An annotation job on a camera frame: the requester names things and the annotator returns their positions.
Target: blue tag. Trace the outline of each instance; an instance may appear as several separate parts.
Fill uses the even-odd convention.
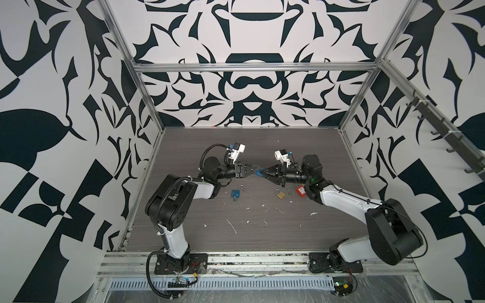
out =
[[[260,170],[257,170],[255,172],[255,174],[258,175],[258,176],[260,176],[260,177],[262,177],[262,178],[264,178],[263,174],[261,173],[262,170],[263,170],[263,168],[261,168]]]
[[[239,198],[240,194],[241,194],[241,192],[239,190],[232,190],[231,197]]]

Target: aluminum frame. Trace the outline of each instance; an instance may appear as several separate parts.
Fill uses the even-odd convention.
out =
[[[410,100],[418,97],[420,100],[427,100],[422,94],[389,60],[382,59],[377,66],[391,79],[391,81]]]
[[[415,97],[418,97],[420,100],[428,100],[423,93],[421,93],[412,83],[409,81],[389,60],[383,59],[379,62],[378,66],[382,69],[382,71],[389,77],[389,79],[396,84],[396,86],[402,91],[402,93],[409,98],[409,100],[413,100]],[[480,156],[483,156],[483,153],[480,151],[477,146],[475,146],[437,107],[434,105],[429,105],[430,108],[433,108],[432,111],[434,116],[437,117],[438,120],[441,120],[446,128],[455,134],[459,134],[459,136],[464,137],[461,140],[463,148],[467,151],[467,153],[462,153],[458,151],[458,155],[466,162],[468,165],[471,166],[469,155],[473,155],[475,159],[480,159]],[[480,179],[485,181],[485,170],[481,169],[475,172]]]
[[[375,62],[377,63],[376,69],[374,69],[364,80],[364,82],[362,83],[362,86],[357,92],[357,95],[354,97],[354,99],[352,99],[349,109],[347,110],[344,117],[342,118],[342,121],[340,122],[340,125],[339,125],[339,128],[342,131],[345,130],[349,125],[355,112],[357,111],[357,108],[360,106],[360,104],[362,103],[362,100],[364,100],[366,93],[371,88],[372,84],[377,78],[377,75],[379,74],[378,69],[380,68],[379,62],[387,58],[389,54],[394,50],[394,46],[397,44],[399,37],[401,37],[401,35],[406,30],[406,27],[408,26],[411,20],[411,17],[413,16],[414,12],[416,11],[417,7],[421,2],[422,0],[409,0],[407,2],[406,6],[401,12],[401,15],[398,18],[398,21],[394,25],[394,28],[392,29],[391,34],[389,35],[386,42],[384,43],[384,47],[382,48],[381,52],[379,53],[379,55],[375,60]]]
[[[375,62],[299,62],[299,63],[135,63],[138,73],[159,72],[263,72],[263,71],[317,71],[317,70],[373,70]]]
[[[435,303],[431,293],[429,292],[423,278],[418,275],[407,275],[406,282],[409,286],[409,291],[411,293],[411,298],[414,299],[416,303]]]
[[[378,67],[376,67],[365,78],[364,82],[362,83],[359,90],[357,91],[357,94],[355,95],[355,97],[350,102],[349,109],[345,112],[345,115],[343,116],[342,121],[340,121],[339,129],[341,131],[345,131],[345,129],[349,125],[350,121],[352,121],[355,112],[357,111],[360,104],[362,103],[362,100],[364,100],[365,95],[367,94],[368,90],[371,88],[372,84],[376,80],[380,71],[381,70]]]
[[[153,101],[150,97],[150,94],[148,93],[148,90],[146,89],[145,84],[140,78],[140,74],[138,74],[135,71],[135,68],[132,62],[132,57],[128,50],[127,43],[123,38],[123,35],[119,29],[116,19],[114,18],[113,11],[111,10],[111,7],[108,1],[97,0],[97,3],[101,11],[101,14],[104,18],[104,22],[106,23],[106,26],[108,27],[108,30],[110,31],[110,33],[113,35],[114,42],[116,43],[116,46],[118,47],[121,53],[121,57],[125,61],[125,65],[128,69],[128,72],[133,78],[133,82],[135,82],[135,86],[140,90],[142,94],[143,102],[145,103],[145,106],[148,108],[148,111],[150,112],[150,116],[152,117],[153,122],[157,126],[158,130],[160,132],[163,132],[165,127],[163,126],[163,123],[160,120],[160,116],[158,115],[158,112],[155,109],[155,105],[153,104]]]
[[[103,277],[96,278],[91,286],[91,291],[86,300],[87,303],[104,303],[106,297],[108,296],[108,291],[110,289],[112,278]]]
[[[362,174],[362,170],[360,169],[360,166],[357,162],[357,158],[354,156],[354,153],[352,152],[352,144],[350,143],[349,137],[347,137],[347,133],[345,132],[345,130],[344,131],[340,130],[339,133],[342,138],[343,145],[345,146],[345,150],[347,151],[347,154],[350,157],[350,161],[352,162],[352,166],[356,170],[357,178],[359,179],[360,184],[362,184],[362,188],[364,189],[366,197],[374,198],[372,197],[371,192],[369,191],[369,187],[367,186],[367,182],[365,181],[364,175]]]
[[[389,54],[394,50],[394,46],[397,44],[399,37],[404,33],[406,30],[409,22],[411,21],[414,12],[421,4],[422,0],[409,0],[406,6],[404,7],[401,15],[399,16],[398,22],[394,25],[394,28],[391,31],[388,39],[384,43],[384,47],[382,48],[381,52],[377,56],[376,62],[379,62],[382,59],[387,59]]]
[[[209,255],[207,269],[212,276],[234,275],[329,275],[344,276],[347,273],[313,274],[308,270],[308,254],[318,251],[246,251],[246,252],[193,252]],[[145,277],[146,259],[150,252],[107,253],[97,278]],[[150,270],[155,268],[156,258],[150,261]],[[384,262],[362,262],[362,275],[420,275],[412,260],[403,260],[392,266]]]
[[[117,249],[116,251],[121,251],[125,245],[125,240],[129,236],[129,229],[133,226],[133,222],[135,221],[136,214],[138,213],[138,208],[140,207],[140,204],[142,203],[143,195],[146,190],[146,185],[148,184],[148,179],[151,176],[151,172],[153,170],[153,166],[155,164],[155,161],[157,160],[157,155],[158,152],[160,151],[160,146],[162,144],[162,139],[163,139],[164,132],[161,132],[158,134],[157,138],[155,139],[154,146],[150,155],[150,158],[148,160],[148,163],[145,167],[145,171],[143,172],[142,176],[142,182],[140,183],[140,186],[138,187],[138,191],[136,193],[136,197],[133,203],[133,206],[131,210],[128,212],[128,217],[125,221],[125,226],[123,229],[120,231],[120,234],[123,235],[120,237],[120,240],[118,241],[118,245],[116,246]]]

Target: enclosure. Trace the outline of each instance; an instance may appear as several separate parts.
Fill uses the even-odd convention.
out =
[[[192,201],[207,269],[181,302],[485,300],[484,45],[481,0],[3,1],[1,301],[168,302],[147,284],[164,243],[145,205],[234,143],[262,169],[317,155],[331,184],[399,201],[426,244],[312,273],[366,224],[233,178]]]

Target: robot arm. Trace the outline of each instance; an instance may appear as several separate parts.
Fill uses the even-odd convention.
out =
[[[423,244],[417,227],[398,201],[370,199],[334,185],[322,177],[316,155],[304,156],[301,168],[296,163],[282,163],[261,170],[259,175],[282,187],[287,182],[304,184],[311,200],[337,208],[367,225],[368,236],[343,240],[330,249],[333,268],[364,259],[396,265]]]
[[[260,169],[260,166],[246,161],[238,161],[244,151],[243,144],[235,143],[227,148],[226,155],[232,163],[222,165],[216,157],[205,159],[197,178],[168,175],[151,196],[145,207],[165,245],[167,262],[174,272],[187,268],[190,247],[183,232],[183,221],[193,199],[213,199],[222,187],[219,179],[244,178]]]

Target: white paint splatter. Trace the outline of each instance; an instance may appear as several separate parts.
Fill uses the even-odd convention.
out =
[[[226,221],[227,221],[227,223],[229,223],[229,224],[231,225],[232,229],[234,229],[234,232],[235,232],[235,233],[236,233],[236,235],[237,235],[237,234],[238,234],[238,232],[236,231],[236,229],[234,228],[234,226],[232,226],[231,222],[229,222],[229,220],[228,220],[228,219],[226,219]]]

